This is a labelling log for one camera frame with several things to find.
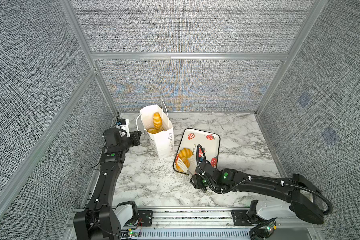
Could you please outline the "steel tongs white tips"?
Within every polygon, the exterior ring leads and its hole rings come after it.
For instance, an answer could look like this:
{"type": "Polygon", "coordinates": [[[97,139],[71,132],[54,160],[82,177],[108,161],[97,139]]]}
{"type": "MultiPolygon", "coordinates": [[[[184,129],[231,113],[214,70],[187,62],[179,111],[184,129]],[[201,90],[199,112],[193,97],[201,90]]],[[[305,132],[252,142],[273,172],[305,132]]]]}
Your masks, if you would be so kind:
{"type": "Polygon", "coordinates": [[[176,161],[176,168],[179,172],[194,175],[196,171],[197,163],[195,159],[178,158],[176,161]]]}

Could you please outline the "knotted fake bread roll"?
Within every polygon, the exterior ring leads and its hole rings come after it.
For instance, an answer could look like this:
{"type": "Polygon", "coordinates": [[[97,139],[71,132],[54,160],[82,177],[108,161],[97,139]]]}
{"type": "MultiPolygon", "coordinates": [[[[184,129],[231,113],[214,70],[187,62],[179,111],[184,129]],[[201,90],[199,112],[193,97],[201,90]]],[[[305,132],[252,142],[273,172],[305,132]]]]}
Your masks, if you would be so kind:
{"type": "Polygon", "coordinates": [[[190,167],[190,162],[186,157],[182,157],[181,160],[183,161],[183,163],[186,165],[187,168],[190,167]]]}

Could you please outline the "striped fake croissant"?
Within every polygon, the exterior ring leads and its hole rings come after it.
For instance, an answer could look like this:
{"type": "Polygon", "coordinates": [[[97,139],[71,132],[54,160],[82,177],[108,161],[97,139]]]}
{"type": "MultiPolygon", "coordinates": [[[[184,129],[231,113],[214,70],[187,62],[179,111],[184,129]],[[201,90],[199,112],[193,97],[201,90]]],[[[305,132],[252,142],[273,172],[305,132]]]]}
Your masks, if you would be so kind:
{"type": "Polygon", "coordinates": [[[162,122],[162,118],[161,118],[161,115],[159,112],[154,113],[153,124],[154,124],[154,128],[156,130],[159,130],[162,127],[163,122],[162,122]]]}

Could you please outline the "white printed paper bag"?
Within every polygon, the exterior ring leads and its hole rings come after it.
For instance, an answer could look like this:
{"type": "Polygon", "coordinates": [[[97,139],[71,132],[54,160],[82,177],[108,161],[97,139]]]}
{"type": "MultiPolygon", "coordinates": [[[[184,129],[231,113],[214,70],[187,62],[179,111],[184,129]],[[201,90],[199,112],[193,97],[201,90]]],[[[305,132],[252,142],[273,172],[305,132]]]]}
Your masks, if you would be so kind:
{"type": "Polygon", "coordinates": [[[142,134],[147,133],[150,143],[153,145],[156,154],[159,159],[171,157],[175,154],[175,143],[174,143],[174,128],[173,124],[169,119],[167,106],[164,100],[161,100],[161,106],[150,105],[140,110],[140,114],[136,119],[136,125],[138,127],[138,120],[141,120],[144,129],[141,130],[142,134]],[[158,113],[161,120],[162,130],[158,133],[149,133],[149,129],[154,129],[154,114],[158,113]]]}

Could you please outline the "flaky fake croissant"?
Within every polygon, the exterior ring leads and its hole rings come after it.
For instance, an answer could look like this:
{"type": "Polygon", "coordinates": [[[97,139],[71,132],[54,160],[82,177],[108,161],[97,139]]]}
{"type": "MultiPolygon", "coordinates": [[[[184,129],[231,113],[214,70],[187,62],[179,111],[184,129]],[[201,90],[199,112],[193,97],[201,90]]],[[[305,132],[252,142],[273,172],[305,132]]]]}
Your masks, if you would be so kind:
{"type": "Polygon", "coordinates": [[[164,130],[163,128],[159,128],[159,129],[151,128],[151,129],[148,129],[147,132],[150,133],[150,134],[157,134],[157,133],[160,133],[163,130],[164,130]]]}

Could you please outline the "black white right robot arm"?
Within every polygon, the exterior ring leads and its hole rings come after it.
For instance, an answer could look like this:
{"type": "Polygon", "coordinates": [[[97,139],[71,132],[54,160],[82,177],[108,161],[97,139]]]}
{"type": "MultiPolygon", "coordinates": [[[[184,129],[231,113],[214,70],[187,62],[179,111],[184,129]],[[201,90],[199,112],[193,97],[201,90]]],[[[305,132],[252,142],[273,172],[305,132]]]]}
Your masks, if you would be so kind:
{"type": "Polygon", "coordinates": [[[202,161],[196,166],[190,179],[195,189],[217,194],[250,192],[270,196],[290,204],[290,210],[308,223],[321,225],[324,216],[333,212],[331,202],[304,176],[293,174],[291,178],[269,178],[250,175],[234,169],[215,169],[202,161]]]}

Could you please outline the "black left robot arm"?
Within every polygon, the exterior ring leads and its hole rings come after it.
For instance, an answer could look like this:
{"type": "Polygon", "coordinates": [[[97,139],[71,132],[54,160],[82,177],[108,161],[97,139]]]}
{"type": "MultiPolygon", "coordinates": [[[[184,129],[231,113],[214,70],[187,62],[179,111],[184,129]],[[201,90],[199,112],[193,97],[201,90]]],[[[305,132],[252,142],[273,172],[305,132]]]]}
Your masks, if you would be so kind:
{"type": "Polygon", "coordinates": [[[126,153],[139,146],[142,132],[127,133],[120,128],[104,131],[105,152],[100,158],[100,174],[91,199],[83,211],[75,214],[74,228],[78,240],[120,240],[122,227],[139,222],[135,202],[124,202],[113,209],[117,179],[126,153]]]}

